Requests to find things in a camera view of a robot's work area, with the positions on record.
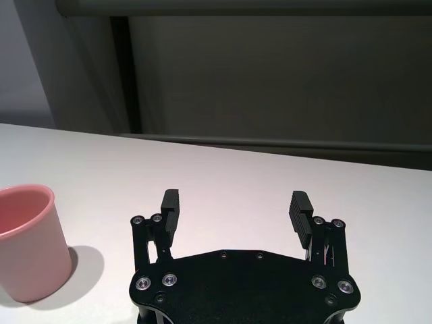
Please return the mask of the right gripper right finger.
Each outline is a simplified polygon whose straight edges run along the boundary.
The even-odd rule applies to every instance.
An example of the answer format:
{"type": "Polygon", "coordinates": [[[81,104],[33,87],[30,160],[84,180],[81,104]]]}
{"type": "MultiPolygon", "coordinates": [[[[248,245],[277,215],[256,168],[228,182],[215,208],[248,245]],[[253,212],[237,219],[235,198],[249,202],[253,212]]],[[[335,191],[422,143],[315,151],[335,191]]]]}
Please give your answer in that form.
{"type": "Polygon", "coordinates": [[[320,267],[333,267],[337,271],[347,272],[345,222],[341,219],[326,221],[313,213],[307,193],[294,191],[289,216],[301,246],[306,251],[305,260],[320,267]]]}

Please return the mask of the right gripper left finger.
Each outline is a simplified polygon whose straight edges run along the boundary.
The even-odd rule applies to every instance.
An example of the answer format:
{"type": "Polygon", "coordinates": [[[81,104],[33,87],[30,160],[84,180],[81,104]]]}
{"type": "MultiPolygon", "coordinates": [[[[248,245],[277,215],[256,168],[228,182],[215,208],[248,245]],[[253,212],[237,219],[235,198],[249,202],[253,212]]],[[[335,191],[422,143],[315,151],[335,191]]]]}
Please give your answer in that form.
{"type": "Polygon", "coordinates": [[[179,190],[167,189],[159,213],[153,214],[150,219],[145,219],[141,215],[131,218],[135,271],[144,270],[150,265],[149,242],[153,242],[156,247],[156,263],[164,263],[173,259],[171,247],[179,216],[179,190]]]}

